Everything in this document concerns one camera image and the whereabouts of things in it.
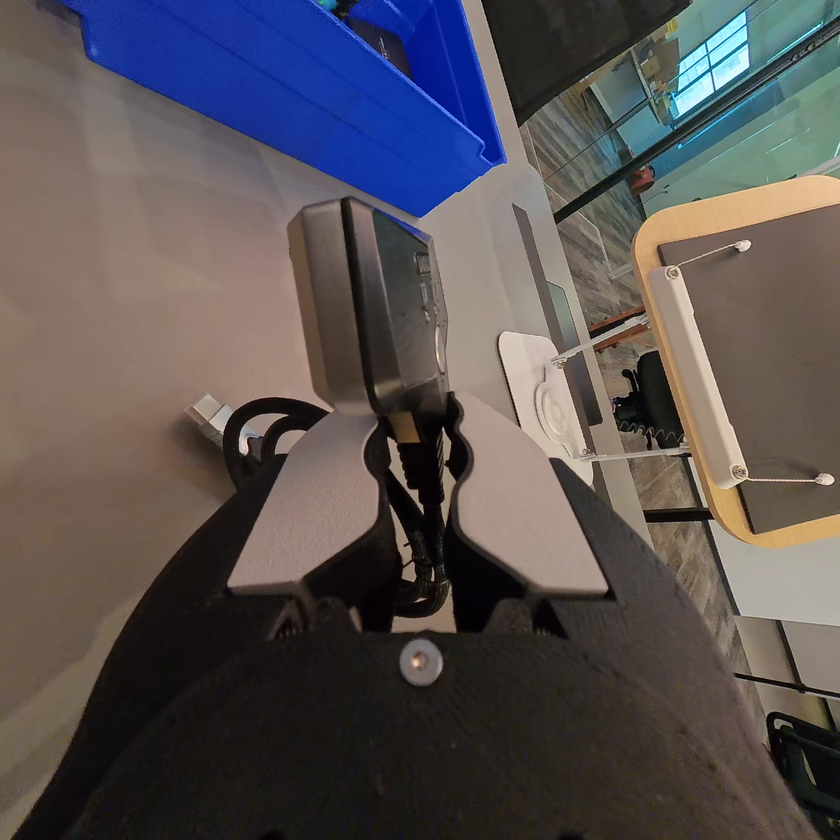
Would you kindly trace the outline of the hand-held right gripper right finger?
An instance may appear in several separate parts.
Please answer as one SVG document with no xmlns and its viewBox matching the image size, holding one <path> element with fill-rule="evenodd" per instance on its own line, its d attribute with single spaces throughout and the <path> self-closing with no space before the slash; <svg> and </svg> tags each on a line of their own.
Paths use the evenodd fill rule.
<svg viewBox="0 0 840 840">
<path fill-rule="evenodd" d="M 482 632 L 501 602 L 533 620 L 553 600 L 600 601 L 608 581 L 553 462 L 518 425 L 448 394 L 454 479 L 444 531 L 456 631 Z"/>
</svg>

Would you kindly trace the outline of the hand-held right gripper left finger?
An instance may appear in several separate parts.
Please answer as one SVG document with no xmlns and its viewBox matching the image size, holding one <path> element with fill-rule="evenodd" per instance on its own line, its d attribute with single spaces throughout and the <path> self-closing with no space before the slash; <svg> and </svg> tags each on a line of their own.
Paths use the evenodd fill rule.
<svg viewBox="0 0 840 840">
<path fill-rule="evenodd" d="M 289 607 L 311 626 L 319 604 L 392 630 L 401 554 L 385 480 L 390 449 L 373 415 L 331 413 L 291 448 L 227 579 L 242 608 Z"/>
</svg>

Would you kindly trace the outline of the dark metal hdmi switch box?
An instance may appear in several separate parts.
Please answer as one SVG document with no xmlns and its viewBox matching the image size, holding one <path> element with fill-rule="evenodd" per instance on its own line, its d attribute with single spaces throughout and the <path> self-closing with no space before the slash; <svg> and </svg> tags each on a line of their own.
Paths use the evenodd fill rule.
<svg viewBox="0 0 840 840">
<path fill-rule="evenodd" d="M 287 227 L 312 387 L 352 416 L 445 414 L 448 315 L 434 242 L 346 196 Z"/>
</svg>

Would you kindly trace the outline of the blue plastic bin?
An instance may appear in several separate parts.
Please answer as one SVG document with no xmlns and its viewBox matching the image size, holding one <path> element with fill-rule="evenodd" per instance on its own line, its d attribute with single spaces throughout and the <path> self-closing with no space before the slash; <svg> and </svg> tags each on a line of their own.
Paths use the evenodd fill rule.
<svg viewBox="0 0 840 840">
<path fill-rule="evenodd" d="M 100 67 L 414 217 L 507 162 L 461 2 L 61 4 Z M 413 79 L 348 17 L 398 35 Z"/>
</svg>

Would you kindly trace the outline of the white monitor stand base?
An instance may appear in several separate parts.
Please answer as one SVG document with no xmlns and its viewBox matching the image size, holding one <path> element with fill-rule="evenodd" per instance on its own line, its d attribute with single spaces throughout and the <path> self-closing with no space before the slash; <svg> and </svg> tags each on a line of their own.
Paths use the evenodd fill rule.
<svg viewBox="0 0 840 840">
<path fill-rule="evenodd" d="M 549 338 L 505 331 L 497 340 L 500 364 L 522 431 L 552 459 L 563 461 L 590 488 L 594 467 L 566 373 L 552 359 Z"/>
</svg>

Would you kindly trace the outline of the black office chair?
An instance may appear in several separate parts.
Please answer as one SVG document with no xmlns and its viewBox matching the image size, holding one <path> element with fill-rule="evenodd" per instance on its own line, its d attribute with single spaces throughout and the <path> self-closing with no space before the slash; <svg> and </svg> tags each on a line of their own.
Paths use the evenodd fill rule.
<svg viewBox="0 0 840 840">
<path fill-rule="evenodd" d="M 641 434 L 647 449 L 681 448 L 686 435 L 679 418 L 660 354 L 648 351 L 636 368 L 622 370 L 630 391 L 612 399 L 613 417 L 619 432 Z"/>
</svg>

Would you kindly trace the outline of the grey monitor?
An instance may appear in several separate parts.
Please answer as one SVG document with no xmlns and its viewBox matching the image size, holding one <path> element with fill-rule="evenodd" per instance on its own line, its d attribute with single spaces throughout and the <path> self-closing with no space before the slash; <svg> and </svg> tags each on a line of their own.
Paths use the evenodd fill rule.
<svg viewBox="0 0 840 840">
<path fill-rule="evenodd" d="M 549 330 L 549 337 L 557 351 L 573 348 L 580 343 L 580 339 L 565 290 L 549 282 L 546 277 L 527 212 L 516 204 L 512 205 L 512 211 Z M 585 425 L 593 427 L 602 424 L 602 411 L 584 356 L 575 355 L 566 363 L 565 372 L 571 382 L 572 395 L 577 399 L 576 405 L 582 412 Z"/>
</svg>

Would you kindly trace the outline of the wood edged dark table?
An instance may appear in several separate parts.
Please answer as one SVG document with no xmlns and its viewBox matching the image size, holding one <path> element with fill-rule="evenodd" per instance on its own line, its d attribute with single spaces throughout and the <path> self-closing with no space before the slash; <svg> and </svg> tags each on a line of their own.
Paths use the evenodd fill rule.
<svg viewBox="0 0 840 840">
<path fill-rule="evenodd" d="M 656 212 L 633 267 L 668 384 L 687 417 L 658 332 L 648 275 L 680 268 L 749 472 L 707 478 L 711 517 L 744 543 L 786 549 L 838 536 L 838 194 L 805 175 Z"/>
</svg>

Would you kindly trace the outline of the black crate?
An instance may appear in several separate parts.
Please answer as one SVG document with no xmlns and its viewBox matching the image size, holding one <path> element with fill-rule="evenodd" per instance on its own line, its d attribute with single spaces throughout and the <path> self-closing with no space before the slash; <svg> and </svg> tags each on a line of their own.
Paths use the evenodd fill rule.
<svg viewBox="0 0 840 840">
<path fill-rule="evenodd" d="M 807 812 L 839 820 L 839 734 L 783 712 L 766 718 L 777 770 Z"/>
</svg>

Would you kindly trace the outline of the white table bracket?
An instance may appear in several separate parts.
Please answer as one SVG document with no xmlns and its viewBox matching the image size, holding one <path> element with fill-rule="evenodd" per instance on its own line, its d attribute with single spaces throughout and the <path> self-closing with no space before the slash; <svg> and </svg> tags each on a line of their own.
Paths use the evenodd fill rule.
<svg viewBox="0 0 840 840">
<path fill-rule="evenodd" d="M 647 277 L 661 344 L 687 417 L 686 434 L 711 484 L 729 490 L 749 475 L 701 338 L 680 268 L 660 267 Z"/>
</svg>

